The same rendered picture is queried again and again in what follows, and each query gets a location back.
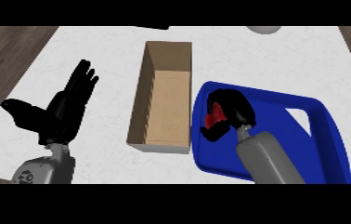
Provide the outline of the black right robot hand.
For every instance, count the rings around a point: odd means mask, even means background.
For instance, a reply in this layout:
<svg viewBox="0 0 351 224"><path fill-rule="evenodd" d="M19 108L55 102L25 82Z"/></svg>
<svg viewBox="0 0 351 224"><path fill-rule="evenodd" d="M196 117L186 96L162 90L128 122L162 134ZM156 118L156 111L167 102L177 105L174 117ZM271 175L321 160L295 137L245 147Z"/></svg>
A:
<svg viewBox="0 0 351 224"><path fill-rule="evenodd" d="M251 103L239 90L220 88L208 94L206 113L211 113L214 102L221 105L226 120L218 122L209 129L205 128L205 125L201 127L202 135L211 142L215 142L224 136L230 128L254 127L257 124Z"/></svg>

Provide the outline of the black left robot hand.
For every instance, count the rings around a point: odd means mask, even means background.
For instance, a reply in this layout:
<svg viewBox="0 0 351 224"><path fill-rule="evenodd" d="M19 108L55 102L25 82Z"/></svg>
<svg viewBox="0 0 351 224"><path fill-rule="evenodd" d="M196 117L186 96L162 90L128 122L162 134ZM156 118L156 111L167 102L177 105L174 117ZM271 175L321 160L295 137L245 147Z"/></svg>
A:
<svg viewBox="0 0 351 224"><path fill-rule="evenodd" d="M99 76L83 59L68 79L66 87L56 93L46 109L19 99L6 99L1 108L15 125L38 134L38 144L68 144L78 134L85 107Z"/></svg>

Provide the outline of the red pear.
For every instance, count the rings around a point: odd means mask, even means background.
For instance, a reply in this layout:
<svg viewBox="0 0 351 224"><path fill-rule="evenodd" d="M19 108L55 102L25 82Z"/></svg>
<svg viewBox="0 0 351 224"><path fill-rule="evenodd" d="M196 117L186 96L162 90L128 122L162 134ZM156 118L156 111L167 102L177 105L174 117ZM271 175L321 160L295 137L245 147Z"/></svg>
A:
<svg viewBox="0 0 351 224"><path fill-rule="evenodd" d="M211 105L211 113L205 115L205 128L209 129L218 122L226 120L221 105L214 102Z"/></svg>

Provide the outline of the blue plastic tray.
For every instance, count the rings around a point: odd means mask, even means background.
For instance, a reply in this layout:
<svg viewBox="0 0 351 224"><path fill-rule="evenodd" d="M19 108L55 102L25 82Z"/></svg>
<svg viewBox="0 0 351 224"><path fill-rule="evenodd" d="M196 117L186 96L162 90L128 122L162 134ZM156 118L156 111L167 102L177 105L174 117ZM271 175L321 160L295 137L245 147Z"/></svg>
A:
<svg viewBox="0 0 351 224"><path fill-rule="evenodd" d="M330 113L317 99L260 90L245 86L206 82L198 93L192 113L192 153L195 164L205 172L251 179L236 153L237 135L229 131L211 142L201 133L205 125L206 98L217 89L239 90L255 111L252 135L267 131L308 184L351 184L351 168L341 133Z"/></svg>

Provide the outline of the brown cardboard box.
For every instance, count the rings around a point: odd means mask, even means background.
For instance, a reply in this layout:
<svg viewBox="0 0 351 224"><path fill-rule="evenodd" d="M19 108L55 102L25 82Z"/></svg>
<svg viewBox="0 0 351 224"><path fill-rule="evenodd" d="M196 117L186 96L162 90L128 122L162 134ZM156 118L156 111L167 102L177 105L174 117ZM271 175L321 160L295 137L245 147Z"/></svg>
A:
<svg viewBox="0 0 351 224"><path fill-rule="evenodd" d="M127 144L142 152L189 154L192 43L146 41Z"/></svg>

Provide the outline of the grey round object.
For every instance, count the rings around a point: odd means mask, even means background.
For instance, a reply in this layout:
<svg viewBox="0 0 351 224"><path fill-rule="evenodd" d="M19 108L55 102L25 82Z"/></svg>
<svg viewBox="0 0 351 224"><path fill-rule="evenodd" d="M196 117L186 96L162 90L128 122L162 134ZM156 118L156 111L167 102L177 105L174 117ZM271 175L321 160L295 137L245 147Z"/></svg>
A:
<svg viewBox="0 0 351 224"><path fill-rule="evenodd" d="M258 34L273 34L280 28L280 26L248 26L248 29Z"/></svg>

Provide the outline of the black flat object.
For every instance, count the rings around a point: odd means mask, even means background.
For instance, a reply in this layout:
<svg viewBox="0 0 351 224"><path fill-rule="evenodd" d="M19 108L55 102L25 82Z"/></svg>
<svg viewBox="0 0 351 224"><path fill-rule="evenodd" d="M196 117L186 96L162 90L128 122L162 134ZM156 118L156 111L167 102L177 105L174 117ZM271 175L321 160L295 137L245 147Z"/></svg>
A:
<svg viewBox="0 0 351 224"><path fill-rule="evenodd" d="M159 26L158 27L136 26L136 27L146 28L146 29L155 29L155 30L164 30L164 31L168 30L168 26L162 26L162 27L159 27Z"/></svg>

